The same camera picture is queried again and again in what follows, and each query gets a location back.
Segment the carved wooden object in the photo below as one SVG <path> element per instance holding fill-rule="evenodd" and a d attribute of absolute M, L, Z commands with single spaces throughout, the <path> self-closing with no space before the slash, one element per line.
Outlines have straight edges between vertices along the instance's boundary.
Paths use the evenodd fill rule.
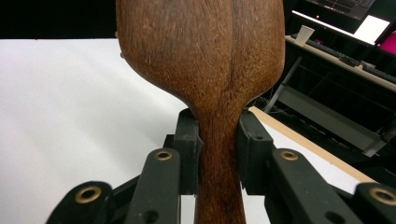
<path fill-rule="evenodd" d="M 283 70 L 282 0 L 117 0 L 117 24 L 127 63 L 200 122 L 195 223 L 245 223 L 235 128 Z"/>

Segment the wood grain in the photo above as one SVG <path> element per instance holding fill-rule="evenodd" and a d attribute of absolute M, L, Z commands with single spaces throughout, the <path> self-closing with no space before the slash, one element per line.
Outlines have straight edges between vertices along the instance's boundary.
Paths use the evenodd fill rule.
<path fill-rule="evenodd" d="M 235 128 L 283 70 L 282 1 L 117 0 L 117 24 L 126 62 L 200 122 L 195 223 L 245 223 Z"/>

